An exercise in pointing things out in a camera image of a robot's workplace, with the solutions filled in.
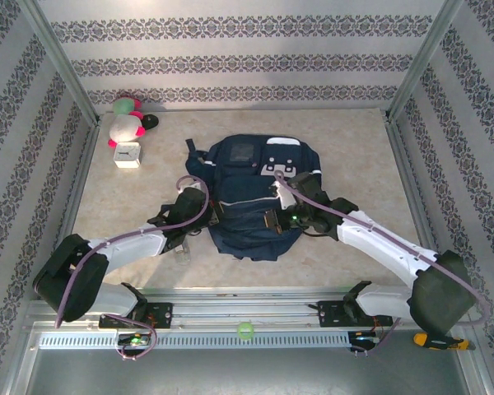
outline wall with decorative stripes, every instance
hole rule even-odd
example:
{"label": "wall with decorative stripes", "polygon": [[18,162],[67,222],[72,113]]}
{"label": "wall with decorative stripes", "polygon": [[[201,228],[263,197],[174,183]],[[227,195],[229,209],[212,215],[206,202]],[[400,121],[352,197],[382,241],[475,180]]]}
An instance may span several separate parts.
{"label": "wall with decorative stripes", "polygon": [[439,250],[491,307],[478,346],[494,383],[494,1],[459,9],[398,119]]}
{"label": "wall with decorative stripes", "polygon": [[89,126],[14,0],[0,0],[0,387]]}
{"label": "wall with decorative stripes", "polygon": [[40,0],[103,114],[386,109],[443,0]]}

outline navy blue backpack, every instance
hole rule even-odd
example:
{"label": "navy blue backpack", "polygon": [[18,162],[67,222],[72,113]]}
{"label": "navy blue backpack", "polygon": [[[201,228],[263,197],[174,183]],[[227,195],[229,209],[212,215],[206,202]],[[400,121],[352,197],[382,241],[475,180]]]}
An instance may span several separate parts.
{"label": "navy blue backpack", "polygon": [[300,237],[300,229],[281,235],[268,229],[265,212],[280,207],[270,188],[274,171],[286,179],[302,172],[321,177],[318,154],[292,137],[239,134],[224,138],[208,152],[196,151],[188,140],[189,174],[207,185],[220,222],[209,227],[220,253],[254,261],[276,261]]}

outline white alarm clock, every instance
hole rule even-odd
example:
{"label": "white alarm clock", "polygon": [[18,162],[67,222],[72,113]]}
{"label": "white alarm clock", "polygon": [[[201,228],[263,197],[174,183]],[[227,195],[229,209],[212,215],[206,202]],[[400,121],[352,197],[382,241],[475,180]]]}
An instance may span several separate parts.
{"label": "white alarm clock", "polygon": [[141,145],[138,142],[120,142],[115,147],[114,162],[122,169],[136,169],[141,164]]}

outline marble-patterned floor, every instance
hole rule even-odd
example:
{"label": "marble-patterned floor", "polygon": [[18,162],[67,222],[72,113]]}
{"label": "marble-patterned floor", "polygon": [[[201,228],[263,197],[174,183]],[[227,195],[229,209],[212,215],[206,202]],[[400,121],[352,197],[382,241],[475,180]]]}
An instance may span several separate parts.
{"label": "marble-patterned floor", "polygon": [[[74,232],[98,238],[134,230],[177,196],[186,174],[185,139],[206,150],[223,137],[263,133],[297,137],[320,155],[324,189],[343,196],[380,224],[417,242],[388,137],[378,109],[194,111],[160,113],[157,129],[140,139],[139,169],[119,169],[108,147],[112,114],[104,117]],[[145,258],[110,273],[111,283],[136,287],[353,286],[360,280],[400,284],[386,268],[329,238],[302,236],[277,262],[241,261],[217,253],[207,232],[189,238],[191,259],[174,253]]]}

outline stuffed toy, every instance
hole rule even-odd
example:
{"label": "stuffed toy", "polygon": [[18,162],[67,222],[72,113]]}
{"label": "stuffed toy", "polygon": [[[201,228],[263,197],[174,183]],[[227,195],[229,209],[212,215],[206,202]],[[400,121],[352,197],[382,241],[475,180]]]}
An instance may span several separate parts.
{"label": "stuffed toy", "polygon": [[136,109],[141,108],[139,100],[121,97],[114,102],[113,110],[117,114],[110,127],[108,145],[115,148],[120,142],[133,142],[145,135],[145,131],[154,128],[159,120],[154,115],[146,117]]}

